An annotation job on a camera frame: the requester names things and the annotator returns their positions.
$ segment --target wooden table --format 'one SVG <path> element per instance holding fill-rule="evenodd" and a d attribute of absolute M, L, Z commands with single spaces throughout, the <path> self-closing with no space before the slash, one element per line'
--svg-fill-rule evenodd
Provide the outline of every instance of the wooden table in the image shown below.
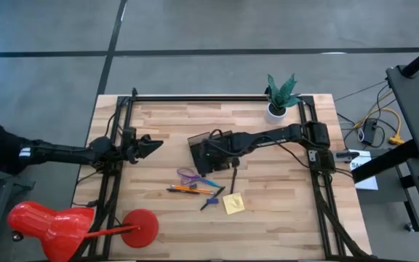
<path fill-rule="evenodd" d="M 116 99 L 117 95 L 98 98 L 88 142 L 104 134 Z M 331 150 L 343 150 L 332 96 L 314 95 L 314 100 L 319 121 L 328 126 Z M 180 183 L 177 168 L 194 168 L 187 138 L 215 128 L 261 132 L 300 122 L 298 107 L 292 107 L 278 126 L 266 124 L 265 109 L 266 102 L 134 103 L 131 126 L 137 128 L 139 136 L 150 134 L 153 139 L 164 140 L 164 145 L 146 159 L 139 159 L 138 164 L 124 165 L 116 217 L 121 221 L 137 208 L 152 210 L 159 220 L 159 234 L 152 245 L 141 249 L 128 247 L 120 236 L 114 236 L 110 259 L 324 258 L 309 171 L 278 146 L 259 148 L 241 158 L 234 192 L 242 193 L 244 212 L 227 215 L 222 203 L 199 211 L 207 195 L 166 191 L 170 184 Z M 303 147 L 284 145 L 307 162 Z M 348 169 L 346 164 L 338 166 Z M 92 167 L 82 167 L 80 178 L 93 171 Z M 232 170 L 226 170 L 208 177 L 228 187 L 221 201 L 229 194 L 231 176 Z M 361 249 L 371 253 L 354 182 L 340 173 L 333 178 L 340 222 Z M 101 175 L 82 181 L 74 202 L 97 199 L 100 181 Z M 328 227 L 333 253 L 337 253 L 332 227 Z"/>

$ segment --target sticky note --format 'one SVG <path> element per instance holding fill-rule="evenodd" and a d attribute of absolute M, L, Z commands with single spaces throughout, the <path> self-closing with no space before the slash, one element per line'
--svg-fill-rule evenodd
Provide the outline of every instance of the sticky note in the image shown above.
<path fill-rule="evenodd" d="M 228 215 L 245 210 L 242 194 L 235 193 L 223 197 L 224 206 Z"/>

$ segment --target white pot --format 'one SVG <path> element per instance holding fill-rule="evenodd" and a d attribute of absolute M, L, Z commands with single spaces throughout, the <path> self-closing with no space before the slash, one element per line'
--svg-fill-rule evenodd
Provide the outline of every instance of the white pot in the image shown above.
<path fill-rule="evenodd" d="M 266 106 L 266 115 L 265 115 L 265 120 L 269 123 L 269 124 L 278 124 L 280 121 L 282 121 L 284 119 L 284 117 L 287 115 L 287 108 L 285 108 L 285 112 L 284 114 L 282 114 L 281 116 L 277 116 L 275 114 L 272 114 L 269 111 L 269 106 L 271 103 L 269 103 Z"/>

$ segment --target purple scissors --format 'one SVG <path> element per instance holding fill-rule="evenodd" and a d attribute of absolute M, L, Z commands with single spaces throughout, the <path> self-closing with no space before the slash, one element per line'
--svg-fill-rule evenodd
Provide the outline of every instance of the purple scissors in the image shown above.
<path fill-rule="evenodd" d="M 183 185 L 188 185 L 188 184 L 192 184 L 192 183 L 200 181 L 210 186 L 215 186 L 218 188 L 222 187 L 213 181 L 202 178 L 200 175 L 197 175 L 193 170 L 189 168 L 180 168 L 177 170 L 177 173 L 182 177 L 182 179 L 180 180 L 180 183 Z"/>

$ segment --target gray floor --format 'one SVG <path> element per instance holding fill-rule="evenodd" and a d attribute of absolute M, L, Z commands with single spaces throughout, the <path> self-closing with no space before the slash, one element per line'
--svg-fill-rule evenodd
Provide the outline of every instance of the gray floor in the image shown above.
<path fill-rule="evenodd" d="M 0 0 L 0 52 L 106 51 L 119 2 Z M 419 0 L 129 0 L 116 49 L 338 47 L 419 47 Z M 259 93 L 267 74 L 280 82 L 296 73 L 298 92 L 339 98 L 383 81 L 387 67 L 417 55 L 115 57 L 105 93 L 130 93 L 132 87 L 143 94 Z M 104 57 L 0 58 L 0 123 L 29 138 L 83 145 L 104 62 Z M 341 100 L 337 110 L 356 121 L 379 89 Z M 396 103 L 391 107 L 399 110 Z M 383 119 L 396 126 L 394 116 Z M 402 137 L 411 138 L 405 125 Z M 355 137 L 347 143 L 362 147 Z M 78 168 L 49 163 L 27 169 L 22 176 L 36 180 L 36 187 L 10 205 L 30 199 L 69 207 Z M 412 194 L 419 211 L 419 198 Z M 362 210 L 375 255 L 419 261 L 419 233 L 402 230 L 408 222 L 403 204 Z M 35 239 L 12 243 L 9 233 L 3 223 L 0 250 L 6 252 L 0 251 L 0 261 L 44 258 Z"/>

